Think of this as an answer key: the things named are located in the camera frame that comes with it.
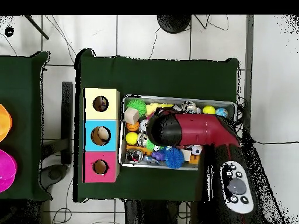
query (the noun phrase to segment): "purple toy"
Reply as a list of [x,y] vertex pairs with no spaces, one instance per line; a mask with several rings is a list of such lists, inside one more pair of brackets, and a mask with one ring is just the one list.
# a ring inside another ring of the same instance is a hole
[[159,151],[153,151],[152,157],[155,158],[156,160],[165,160],[165,155]]

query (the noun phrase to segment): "blue block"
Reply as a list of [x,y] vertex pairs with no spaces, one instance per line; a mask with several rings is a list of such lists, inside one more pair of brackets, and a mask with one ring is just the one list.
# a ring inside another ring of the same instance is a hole
[[[111,133],[110,141],[105,145],[97,145],[91,140],[91,133],[94,128],[104,126]],[[85,151],[116,151],[117,150],[117,120],[87,120],[85,124],[86,145]]]

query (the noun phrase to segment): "green cloth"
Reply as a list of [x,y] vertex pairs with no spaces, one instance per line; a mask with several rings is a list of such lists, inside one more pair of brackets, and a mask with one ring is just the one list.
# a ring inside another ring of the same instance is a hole
[[[96,58],[89,49],[78,56],[81,62],[81,74],[77,74],[77,84],[81,77],[80,106],[76,108],[79,161],[82,161],[83,144],[83,88],[115,88],[121,97],[135,94],[236,102],[239,62],[235,58],[227,62]],[[121,167],[115,183],[83,183],[82,162],[79,162],[78,199],[194,201],[198,179],[197,171]]]
[[27,57],[0,56],[0,103],[12,117],[12,128],[0,149],[18,164],[15,181],[0,199],[48,200],[39,186],[41,160],[41,68],[47,52]]

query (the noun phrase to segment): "green spiky ball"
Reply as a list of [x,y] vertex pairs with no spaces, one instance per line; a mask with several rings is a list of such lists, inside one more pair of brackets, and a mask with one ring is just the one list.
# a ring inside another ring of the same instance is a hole
[[137,109],[139,112],[139,117],[145,116],[147,112],[147,108],[144,101],[140,99],[130,100],[127,104],[127,107]]
[[147,139],[147,149],[153,151],[154,147],[155,145],[149,139]]

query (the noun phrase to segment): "pink block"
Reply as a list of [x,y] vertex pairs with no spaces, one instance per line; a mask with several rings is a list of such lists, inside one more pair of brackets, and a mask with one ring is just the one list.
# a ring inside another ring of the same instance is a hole
[[[108,165],[107,173],[97,174],[93,164],[104,160]],[[116,151],[85,152],[85,183],[114,183],[119,173]]]

